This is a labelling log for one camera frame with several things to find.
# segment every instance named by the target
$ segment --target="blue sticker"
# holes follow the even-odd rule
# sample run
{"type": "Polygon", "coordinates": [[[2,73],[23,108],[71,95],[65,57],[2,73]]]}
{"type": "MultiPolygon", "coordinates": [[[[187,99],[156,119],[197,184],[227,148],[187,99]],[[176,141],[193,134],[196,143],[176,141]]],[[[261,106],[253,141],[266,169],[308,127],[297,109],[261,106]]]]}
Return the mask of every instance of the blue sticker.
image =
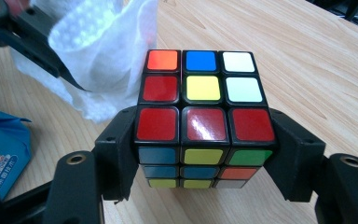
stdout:
{"type": "Polygon", "coordinates": [[[211,179],[216,177],[217,169],[217,167],[185,166],[183,167],[183,177],[189,179],[211,179]]]}
{"type": "Polygon", "coordinates": [[[146,178],[176,178],[177,168],[175,166],[145,165],[146,178]]]}
{"type": "Polygon", "coordinates": [[[186,69],[189,71],[214,71],[216,59],[213,51],[188,51],[186,69]]]}
{"type": "Polygon", "coordinates": [[[141,164],[175,164],[176,150],[171,147],[139,147],[141,164]]]}

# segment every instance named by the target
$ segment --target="rubik's cube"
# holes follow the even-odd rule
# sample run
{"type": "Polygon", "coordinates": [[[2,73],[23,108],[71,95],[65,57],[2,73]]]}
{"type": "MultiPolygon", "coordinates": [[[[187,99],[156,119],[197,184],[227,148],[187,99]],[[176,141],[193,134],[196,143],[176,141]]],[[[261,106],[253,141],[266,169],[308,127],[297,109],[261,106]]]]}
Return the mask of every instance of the rubik's cube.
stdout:
{"type": "Polygon", "coordinates": [[[242,188],[276,146],[254,55],[149,50],[134,142],[152,188],[242,188]]]}

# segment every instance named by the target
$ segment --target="blue packaging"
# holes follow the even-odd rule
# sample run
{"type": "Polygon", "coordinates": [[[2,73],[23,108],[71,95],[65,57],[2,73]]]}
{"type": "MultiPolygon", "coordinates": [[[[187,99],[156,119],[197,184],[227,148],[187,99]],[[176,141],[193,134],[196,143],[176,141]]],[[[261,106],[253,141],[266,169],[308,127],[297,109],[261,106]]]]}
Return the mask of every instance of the blue packaging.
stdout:
{"type": "Polygon", "coordinates": [[[3,200],[31,159],[30,132],[21,123],[30,122],[0,112],[0,198],[3,200]]]}

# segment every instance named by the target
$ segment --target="wooden table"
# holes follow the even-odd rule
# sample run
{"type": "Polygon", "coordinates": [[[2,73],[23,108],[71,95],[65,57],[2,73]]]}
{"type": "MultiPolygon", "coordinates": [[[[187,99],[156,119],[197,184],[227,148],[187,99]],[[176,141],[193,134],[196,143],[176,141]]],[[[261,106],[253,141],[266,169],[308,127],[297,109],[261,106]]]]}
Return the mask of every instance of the wooden table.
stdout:
{"type": "MultiPolygon", "coordinates": [[[[158,6],[159,49],[249,50],[269,106],[327,144],[358,156],[358,27],[303,0],[174,1],[158,6]]],[[[51,180],[57,160],[91,150],[94,124],[0,49],[0,110],[33,121],[33,158],[13,198],[51,180]]],[[[138,172],[127,202],[104,205],[107,223],[315,223],[314,201],[286,202],[262,169],[243,189],[151,189],[138,172]]]]}

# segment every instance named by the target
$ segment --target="orange sticker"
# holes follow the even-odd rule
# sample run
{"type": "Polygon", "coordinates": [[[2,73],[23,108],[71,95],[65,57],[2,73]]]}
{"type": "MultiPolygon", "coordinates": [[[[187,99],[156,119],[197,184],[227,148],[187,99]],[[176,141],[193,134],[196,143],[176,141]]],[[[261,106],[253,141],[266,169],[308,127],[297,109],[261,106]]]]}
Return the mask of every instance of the orange sticker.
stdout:
{"type": "Polygon", "coordinates": [[[147,68],[150,70],[174,70],[178,66],[176,50],[151,50],[147,68]]]}

